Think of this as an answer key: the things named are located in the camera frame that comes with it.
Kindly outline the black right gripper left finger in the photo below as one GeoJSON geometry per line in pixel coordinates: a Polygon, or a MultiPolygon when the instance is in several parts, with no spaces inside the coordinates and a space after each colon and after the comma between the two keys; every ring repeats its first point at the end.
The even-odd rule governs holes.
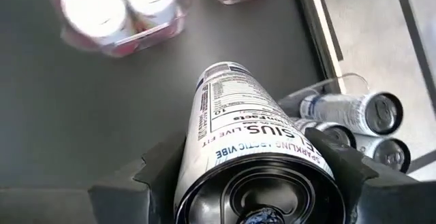
{"type": "Polygon", "coordinates": [[[98,223],[174,222],[174,193],[185,137],[169,137],[93,184],[88,194],[98,223]]]}

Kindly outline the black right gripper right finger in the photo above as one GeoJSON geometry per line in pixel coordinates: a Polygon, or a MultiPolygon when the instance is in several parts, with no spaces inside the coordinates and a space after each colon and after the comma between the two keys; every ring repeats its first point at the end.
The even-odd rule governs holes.
{"type": "Polygon", "coordinates": [[[375,162],[317,129],[306,129],[305,136],[332,170],[343,195],[348,223],[401,224],[411,221],[411,204],[406,198],[419,181],[375,162]]]}

